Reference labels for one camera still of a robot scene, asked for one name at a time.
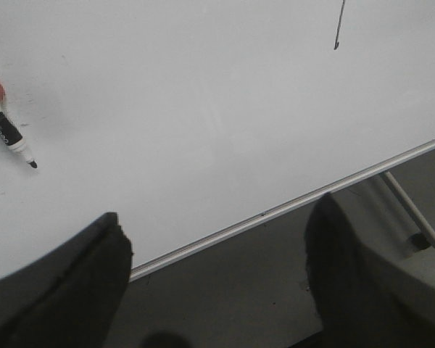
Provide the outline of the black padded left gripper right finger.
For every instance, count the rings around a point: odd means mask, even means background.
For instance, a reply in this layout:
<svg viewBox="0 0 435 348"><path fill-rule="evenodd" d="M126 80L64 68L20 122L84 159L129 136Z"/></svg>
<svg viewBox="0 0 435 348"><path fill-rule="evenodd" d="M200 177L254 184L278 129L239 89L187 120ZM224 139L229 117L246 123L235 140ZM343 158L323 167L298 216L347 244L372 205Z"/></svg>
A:
<svg viewBox="0 0 435 348"><path fill-rule="evenodd" d="M323 347L435 347L435 289L364 245L331 194L304 240Z"/></svg>

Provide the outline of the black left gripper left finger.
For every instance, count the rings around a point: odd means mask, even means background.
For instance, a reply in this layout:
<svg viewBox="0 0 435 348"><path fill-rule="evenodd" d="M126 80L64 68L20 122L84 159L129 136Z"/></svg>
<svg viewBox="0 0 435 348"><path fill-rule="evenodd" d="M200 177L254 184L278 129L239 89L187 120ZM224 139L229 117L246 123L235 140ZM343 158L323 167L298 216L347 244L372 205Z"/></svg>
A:
<svg viewBox="0 0 435 348"><path fill-rule="evenodd" d="M131 275L115 212L0 279L0 347L102 347Z"/></svg>

